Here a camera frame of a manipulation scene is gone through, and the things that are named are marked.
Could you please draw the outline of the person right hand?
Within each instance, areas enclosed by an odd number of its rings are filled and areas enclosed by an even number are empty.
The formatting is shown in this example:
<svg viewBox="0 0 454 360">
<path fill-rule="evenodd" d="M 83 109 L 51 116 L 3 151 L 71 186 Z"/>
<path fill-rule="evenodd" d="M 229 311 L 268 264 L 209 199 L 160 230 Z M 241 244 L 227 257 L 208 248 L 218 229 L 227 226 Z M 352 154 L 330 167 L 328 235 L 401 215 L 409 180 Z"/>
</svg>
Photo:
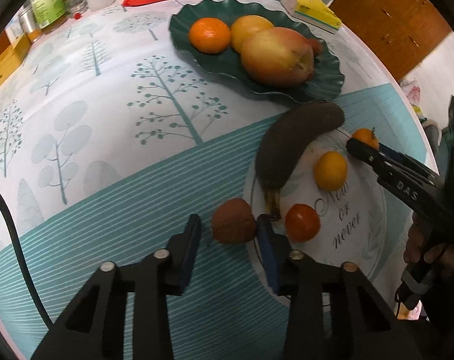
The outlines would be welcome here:
<svg viewBox="0 0 454 360">
<path fill-rule="evenodd" d="M 439 263 L 444 275 L 454 272 L 454 247 L 437 244 L 430 250 L 426 249 L 426 236 L 432 231 L 432 225 L 423 217 L 413 214 L 409 228 L 403 260 L 406 264 L 418 263 L 420 260 L 428 264 Z"/>
</svg>

